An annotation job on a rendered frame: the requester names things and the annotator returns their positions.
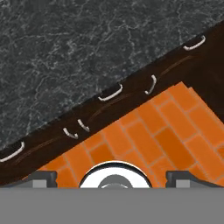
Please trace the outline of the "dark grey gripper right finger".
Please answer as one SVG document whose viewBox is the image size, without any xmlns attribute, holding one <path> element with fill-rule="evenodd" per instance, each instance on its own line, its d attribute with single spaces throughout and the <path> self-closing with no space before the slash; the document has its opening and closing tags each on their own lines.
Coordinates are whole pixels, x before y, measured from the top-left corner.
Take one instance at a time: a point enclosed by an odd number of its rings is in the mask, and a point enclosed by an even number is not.
<svg viewBox="0 0 224 224">
<path fill-rule="evenodd" d="M 168 171 L 165 176 L 166 188 L 221 188 L 221 185 L 197 178 L 189 171 Z"/>
</svg>

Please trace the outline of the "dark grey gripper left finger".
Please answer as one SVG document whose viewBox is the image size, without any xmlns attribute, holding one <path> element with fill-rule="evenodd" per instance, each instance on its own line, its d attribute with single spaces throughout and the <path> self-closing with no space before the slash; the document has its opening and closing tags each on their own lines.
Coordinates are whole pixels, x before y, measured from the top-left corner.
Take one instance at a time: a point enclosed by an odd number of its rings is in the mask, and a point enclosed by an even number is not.
<svg viewBox="0 0 224 224">
<path fill-rule="evenodd" d="M 27 178 L 8 184 L 5 188 L 57 188 L 57 177 L 56 171 L 35 171 Z"/>
</svg>

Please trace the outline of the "white and black round thing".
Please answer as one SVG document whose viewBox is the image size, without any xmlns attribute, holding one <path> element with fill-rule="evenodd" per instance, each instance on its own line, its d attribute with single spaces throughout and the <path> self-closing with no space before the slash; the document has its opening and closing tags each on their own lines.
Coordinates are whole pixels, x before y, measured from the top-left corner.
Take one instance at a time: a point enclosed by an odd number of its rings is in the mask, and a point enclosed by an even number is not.
<svg viewBox="0 0 224 224">
<path fill-rule="evenodd" d="M 82 178 L 79 188 L 140 189 L 152 188 L 152 184 L 137 166 L 112 160 L 91 168 Z"/>
</svg>

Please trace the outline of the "dark wood cupboard run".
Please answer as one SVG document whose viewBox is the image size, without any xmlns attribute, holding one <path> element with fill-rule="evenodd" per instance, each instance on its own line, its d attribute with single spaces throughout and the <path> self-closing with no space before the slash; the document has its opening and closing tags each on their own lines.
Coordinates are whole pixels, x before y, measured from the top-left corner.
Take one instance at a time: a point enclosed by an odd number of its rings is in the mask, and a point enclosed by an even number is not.
<svg viewBox="0 0 224 224">
<path fill-rule="evenodd" d="M 200 42 L 202 35 L 206 36 L 203 45 L 192 51 L 183 49 L 183 46 Z M 157 77 L 157 84 L 147 95 L 144 91 L 151 88 L 153 74 Z M 17 156 L 0 163 L 0 186 L 25 178 L 180 81 L 195 88 L 224 122 L 224 21 L 122 80 L 122 92 L 115 98 L 100 101 L 94 96 L 44 128 L 1 150 L 0 157 L 7 157 L 20 147 L 21 142 L 25 144 Z M 78 119 L 90 128 L 89 132 L 78 124 Z M 63 128 L 72 134 L 77 133 L 79 138 L 67 136 Z"/>
</svg>

